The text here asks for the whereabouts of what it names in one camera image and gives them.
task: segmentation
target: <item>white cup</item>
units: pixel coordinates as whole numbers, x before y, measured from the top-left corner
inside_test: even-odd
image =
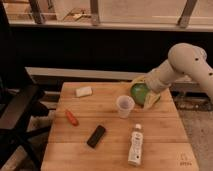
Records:
[[[128,118],[131,110],[135,106],[133,98],[130,96],[119,96],[116,100],[116,105],[118,108],[118,114],[121,118]]]

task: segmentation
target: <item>white eraser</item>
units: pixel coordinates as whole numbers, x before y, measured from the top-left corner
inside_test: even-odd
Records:
[[[89,95],[92,95],[92,88],[90,86],[76,89],[76,97],[83,97]]]

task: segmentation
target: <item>orange marker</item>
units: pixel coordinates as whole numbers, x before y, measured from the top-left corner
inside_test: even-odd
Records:
[[[66,109],[65,114],[67,115],[67,119],[70,121],[72,125],[78,126],[78,120],[69,110]]]

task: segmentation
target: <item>black chair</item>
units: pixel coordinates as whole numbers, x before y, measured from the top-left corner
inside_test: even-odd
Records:
[[[28,139],[49,131],[50,126],[31,132],[27,132],[27,127],[32,115],[45,116],[49,111],[38,101],[44,92],[33,84],[17,56],[0,0],[0,170],[20,145],[40,169],[41,162]],[[13,94],[11,88],[20,91]]]

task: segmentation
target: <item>wooden table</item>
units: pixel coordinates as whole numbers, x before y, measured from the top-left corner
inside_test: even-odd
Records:
[[[91,86],[93,95],[76,98],[75,89]],[[150,110],[136,105],[128,119],[120,119],[115,101],[129,95],[128,83],[65,83],[49,135],[43,171],[198,171],[191,145],[169,90]],[[65,109],[80,125],[72,126]],[[127,163],[132,128],[143,125],[142,164]],[[95,149],[86,141],[97,125],[107,133]]]

